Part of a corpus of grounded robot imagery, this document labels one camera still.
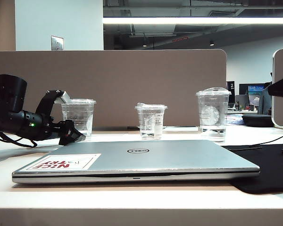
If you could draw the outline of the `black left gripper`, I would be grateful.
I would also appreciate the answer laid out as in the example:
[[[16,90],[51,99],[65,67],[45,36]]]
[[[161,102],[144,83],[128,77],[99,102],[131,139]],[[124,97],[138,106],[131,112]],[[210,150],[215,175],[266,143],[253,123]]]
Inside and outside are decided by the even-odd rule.
[[[41,117],[37,120],[37,140],[46,140],[60,138],[59,145],[68,145],[70,143],[84,141],[86,136],[74,128],[72,120],[53,123],[51,118]]]

